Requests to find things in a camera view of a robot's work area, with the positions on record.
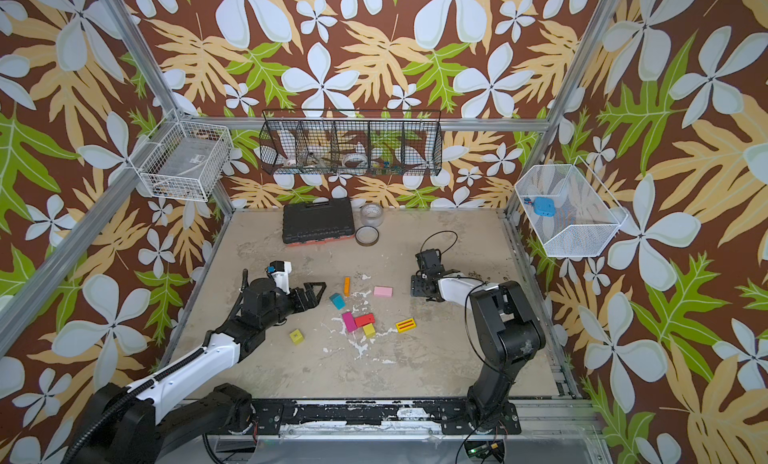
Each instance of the wire basket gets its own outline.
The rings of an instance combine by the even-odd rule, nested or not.
[[[260,132],[263,169],[273,173],[349,173],[437,175],[442,168],[442,132],[437,118],[414,118],[416,110],[376,117],[357,110],[358,117],[274,117],[264,111]]]
[[[604,187],[592,173],[593,181]],[[514,190],[548,257],[597,257],[628,217],[618,202],[609,209],[584,174],[567,163],[533,166],[514,184]],[[552,199],[553,216],[536,213],[538,198]]]
[[[232,136],[224,126],[171,123],[136,171],[154,197],[207,202],[230,159]]]

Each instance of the table surface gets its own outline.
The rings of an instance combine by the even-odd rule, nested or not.
[[[320,305],[291,315],[286,325],[266,332],[266,341],[243,362],[220,373],[194,392],[200,398],[231,382],[260,398],[460,396],[477,379],[482,363],[472,352],[463,305],[426,302],[410,296],[410,276],[417,271],[422,242],[438,230],[454,230],[456,245],[442,258],[447,269],[491,282],[516,279],[514,259],[499,214],[490,209],[385,210],[379,242],[362,247],[354,239],[286,247],[281,211],[236,212],[211,263],[200,295],[182,330],[173,359],[197,347],[208,329],[224,322],[237,297],[242,269],[249,279],[264,276],[273,260],[293,264],[290,286],[324,281]],[[430,240],[426,248],[446,249],[451,234]],[[330,295],[343,295],[351,277],[350,297],[338,310]],[[393,296],[373,296],[374,286],[389,286]],[[341,314],[373,313],[376,337],[362,329],[347,333]],[[395,324],[412,317],[417,327],[398,333]],[[470,335],[478,349],[472,311]],[[293,345],[299,329],[304,342]],[[525,365],[511,396],[556,396],[552,359],[539,351]]]

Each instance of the magenta block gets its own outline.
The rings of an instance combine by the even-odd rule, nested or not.
[[[376,286],[373,288],[373,295],[376,297],[392,297],[392,287]]]
[[[341,318],[344,320],[344,325],[346,325],[347,332],[351,333],[357,329],[357,324],[355,324],[355,318],[352,317],[352,313],[344,313],[341,315]]]

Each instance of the white wire basket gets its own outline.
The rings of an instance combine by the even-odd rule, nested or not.
[[[593,181],[613,197],[588,169]],[[548,257],[599,256],[629,215],[615,198],[616,207],[609,209],[578,167],[568,163],[533,166],[514,184],[514,190]],[[552,199],[553,216],[534,211],[532,204],[542,197]]]
[[[154,197],[207,202],[224,164],[232,136],[224,126],[176,121],[152,141],[156,147],[136,172]]]

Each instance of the yellow block with red stripes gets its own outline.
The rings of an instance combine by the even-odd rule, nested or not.
[[[395,324],[395,327],[397,327],[398,333],[404,333],[407,330],[415,329],[416,328],[416,321],[411,319],[406,319],[402,321],[401,323]]]

